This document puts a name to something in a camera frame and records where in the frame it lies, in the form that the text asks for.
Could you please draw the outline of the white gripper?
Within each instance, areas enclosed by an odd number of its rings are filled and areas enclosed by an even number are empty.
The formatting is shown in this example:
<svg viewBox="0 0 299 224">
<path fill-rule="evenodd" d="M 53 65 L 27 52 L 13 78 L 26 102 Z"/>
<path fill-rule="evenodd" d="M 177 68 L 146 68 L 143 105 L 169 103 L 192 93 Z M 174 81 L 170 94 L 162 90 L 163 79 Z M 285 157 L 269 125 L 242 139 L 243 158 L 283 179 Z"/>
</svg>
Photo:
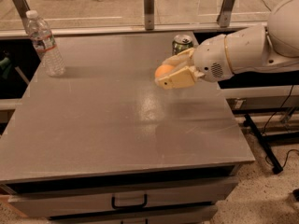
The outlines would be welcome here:
<svg viewBox="0 0 299 224">
<path fill-rule="evenodd" d="M 171 65 L 174 69 L 155 77 L 155 83 L 165 90 L 171 90 L 193 86 L 200 78 L 208 82 L 230 79 L 234 73 L 227 60 L 225 38 L 226 35 L 214 36 L 203 41 L 196 49 L 185 49 L 165 59 L 162 64 Z M 188 66 L 179 70 L 175 68 L 182 64 Z"/>
</svg>

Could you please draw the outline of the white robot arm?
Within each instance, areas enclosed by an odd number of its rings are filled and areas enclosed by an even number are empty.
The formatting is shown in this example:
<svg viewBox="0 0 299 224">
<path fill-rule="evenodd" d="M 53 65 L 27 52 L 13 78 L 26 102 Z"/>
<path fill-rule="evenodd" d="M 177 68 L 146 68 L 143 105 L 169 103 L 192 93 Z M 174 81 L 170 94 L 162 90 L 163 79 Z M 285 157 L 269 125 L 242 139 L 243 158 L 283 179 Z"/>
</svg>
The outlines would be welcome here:
<svg viewBox="0 0 299 224">
<path fill-rule="evenodd" d="M 298 69 L 298 59 L 299 0 L 283 0 L 272 9 L 265 25 L 211 37 L 167 58 L 155 71 L 155 83 L 170 90 L 246 72 L 292 72 Z"/>
</svg>

